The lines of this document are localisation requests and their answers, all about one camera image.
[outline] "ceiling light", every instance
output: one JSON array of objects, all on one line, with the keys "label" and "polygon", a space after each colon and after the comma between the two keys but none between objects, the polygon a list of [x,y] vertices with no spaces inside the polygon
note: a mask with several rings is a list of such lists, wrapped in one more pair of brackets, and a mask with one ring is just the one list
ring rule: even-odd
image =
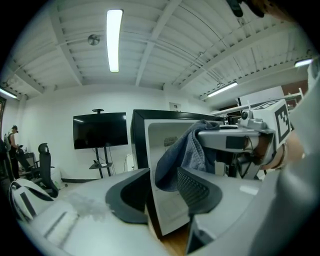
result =
[{"label": "ceiling light", "polygon": [[13,93],[8,92],[8,91],[6,91],[6,90],[4,90],[4,89],[2,89],[2,88],[0,88],[0,93],[5,94],[5,95],[7,95],[7,96],[9,96],[9,97],[12,97],[12,98],[14,98],[14,99],[17,98],[16,95],[14,95]]},{"label": "ceiling light", "polygon": [[312,58],[299,60],[296,63],[294,63],[294,67],[297,68],[297,67],[309,65],[311,62],[312,62]]},{"label": "ceiling light", "polygon": [[111,72],[119,72],[119,35],[123,10],[108,10],[106,14],[106,49]]},{"label": "ceiling light", "polygon": [[235,87],[235,86],[237,86],[237,85],[238,85],[237,82],[233,82],[233,83],[227,85],[226,87],[221,88],[220,90],[217,90],[217,91],[214,91],[213,93],[208,94],[208,97],[212,97],[212,96],[214,96],[214,95],[217,95],[217,94],[219,94],[219,93],[222,93],[222,92],[224,92],[225,90],[228,90],[228,89],[230,89],[230,88],[232,88],[232,87]]}]

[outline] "black cap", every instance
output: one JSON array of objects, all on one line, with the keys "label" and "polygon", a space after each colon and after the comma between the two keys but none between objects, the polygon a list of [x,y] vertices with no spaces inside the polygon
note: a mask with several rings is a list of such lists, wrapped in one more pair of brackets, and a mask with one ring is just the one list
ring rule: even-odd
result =
[{"label": "black cap", "polygon": [[16,129],[16,132],[17,132],[17,133],[19,133],[19,131],[18,131],[18,127],[17,127],[16,125],[12,126],[12,128],[11,128],[11,129]]}]

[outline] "chair headrest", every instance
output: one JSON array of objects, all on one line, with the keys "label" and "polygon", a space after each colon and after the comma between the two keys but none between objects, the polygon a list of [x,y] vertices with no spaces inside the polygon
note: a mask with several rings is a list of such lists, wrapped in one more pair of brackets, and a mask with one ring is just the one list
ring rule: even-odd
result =
[{"label": "chair headrest", "polygon": [[42,143],[39,145],[39,147],[38,147],[39,153],[48,153],[49,152],[49,148],[48,148],[47,144],[48,143]]}]

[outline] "bracelet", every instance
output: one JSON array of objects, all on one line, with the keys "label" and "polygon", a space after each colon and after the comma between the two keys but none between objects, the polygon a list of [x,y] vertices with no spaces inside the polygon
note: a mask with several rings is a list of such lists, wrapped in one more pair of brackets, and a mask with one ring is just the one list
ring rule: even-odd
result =
[{"label": "bracelet", "polygon": [[282,154],[282,157],[280,159],[280,162],[275,166],[273,167],[272,169],[280,169],[282,168],[283,166],[285,166],[287,164],[287,158],[288,158],[288,145],[286,142],[284,142],[282,144],[282,147],[283,147],[283,154]]}]

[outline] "tv stand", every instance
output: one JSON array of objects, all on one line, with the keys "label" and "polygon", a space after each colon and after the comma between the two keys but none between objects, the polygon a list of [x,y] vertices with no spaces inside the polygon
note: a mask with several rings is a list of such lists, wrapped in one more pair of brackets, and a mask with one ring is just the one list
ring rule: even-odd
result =
[{"label": "tv stand", "polygon": [[105,146],[104,146],[103,148],[104,148],[104,157],[105,157],[105,163],[106,163],[106,165],[105,165],[105,166],[102,166],[102,165],[101,165],[101,163],[100,163],[100,158],[99,158],[98,148],[96,147],[96,148],[95,148],[95,155],[96,155],[96,160],[98,161],[98,165],[95,166],[95,164],[93,164],[93,165],[91,165],[91,167],[89,168],[90,170],[92,170],[92,169],[99,169],[101,179],[104,178],[101,169],[102,169],[102,168],[107,168],[107,170],[108,170],[108,176],[110,177],[110,176],[111,176],[110,167],[112,166],[112,162],[108,162],[107,148],[106,148]]}]

